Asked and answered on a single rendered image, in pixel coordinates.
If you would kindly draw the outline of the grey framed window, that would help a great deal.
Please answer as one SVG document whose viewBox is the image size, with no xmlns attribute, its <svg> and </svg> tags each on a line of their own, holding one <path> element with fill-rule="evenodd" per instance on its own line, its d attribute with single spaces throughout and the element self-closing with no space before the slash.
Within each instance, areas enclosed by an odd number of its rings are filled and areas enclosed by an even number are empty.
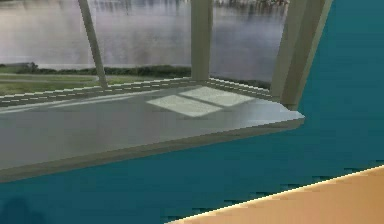
<svg viewBox="0 0 384 224">
<path fill-rule="evenodd" d="M 300 127 L 333 0 L 292 0 L 268 89 L 209 75 L 213 0 L 192 0 L 187 78 L 0 97 L 0 183 Z"/>
</svg>

